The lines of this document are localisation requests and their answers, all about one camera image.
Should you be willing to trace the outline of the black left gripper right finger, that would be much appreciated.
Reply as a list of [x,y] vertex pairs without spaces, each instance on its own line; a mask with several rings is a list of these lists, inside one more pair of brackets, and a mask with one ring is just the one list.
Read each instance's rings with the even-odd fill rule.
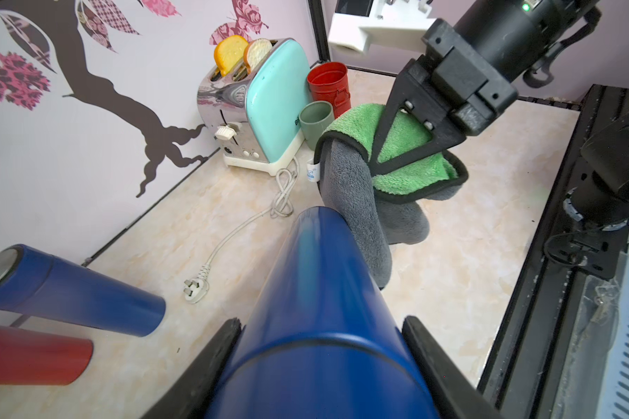
[[407,316],[401,333],[441,418],[503,418],[461,373],[417,317]]

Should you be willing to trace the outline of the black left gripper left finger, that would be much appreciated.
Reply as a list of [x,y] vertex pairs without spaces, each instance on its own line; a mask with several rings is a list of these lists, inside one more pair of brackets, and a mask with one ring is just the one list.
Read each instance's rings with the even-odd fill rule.
[[240,333],[240,320],[228,319],[143,418],[203,418]]

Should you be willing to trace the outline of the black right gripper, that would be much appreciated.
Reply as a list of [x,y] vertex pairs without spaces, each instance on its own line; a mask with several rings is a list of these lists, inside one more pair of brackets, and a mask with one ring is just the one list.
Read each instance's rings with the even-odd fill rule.
[[397,76],[373,137],[373,176],[465,177],[449,149],[477,136],[518,92],[446,21],[422,37],[426,51]]

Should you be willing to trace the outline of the green and grey cloth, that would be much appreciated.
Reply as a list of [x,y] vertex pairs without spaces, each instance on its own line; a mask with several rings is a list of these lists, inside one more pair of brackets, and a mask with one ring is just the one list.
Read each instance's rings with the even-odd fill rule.
[[367,103],[344,113],[321,135],[313,164],[326,206],[342,215],[379,288],[391,279],[393,244],[419,244],[430,225],[422,199],[454,197],[465,177],[373,176],[369,158],[380,104]]

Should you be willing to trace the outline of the dark blue thermos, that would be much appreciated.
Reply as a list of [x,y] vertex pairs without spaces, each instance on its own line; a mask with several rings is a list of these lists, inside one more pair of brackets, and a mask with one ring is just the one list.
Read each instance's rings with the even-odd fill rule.
[[209,418],[435,418],[342,216],[298,216],[215,389]]

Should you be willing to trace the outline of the red thermos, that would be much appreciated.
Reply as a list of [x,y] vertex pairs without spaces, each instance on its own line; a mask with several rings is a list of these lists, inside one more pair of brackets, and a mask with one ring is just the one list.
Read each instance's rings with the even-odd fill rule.
[[0,385],[68,385],[93,353],[92,340],[0,326]]

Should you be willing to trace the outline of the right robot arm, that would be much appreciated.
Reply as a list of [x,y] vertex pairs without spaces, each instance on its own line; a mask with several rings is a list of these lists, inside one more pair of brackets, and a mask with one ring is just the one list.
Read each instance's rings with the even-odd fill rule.
[[[370,172],[389,174],[482,133],[517,99],[514,80],[549,85],[556,57],[592,34],[601,17],[594,1],[477,1],[456,25],[437,19],[422,37],[425,53],[394,82],[374,135]],[[381,161],[402,112],[432,138]]]

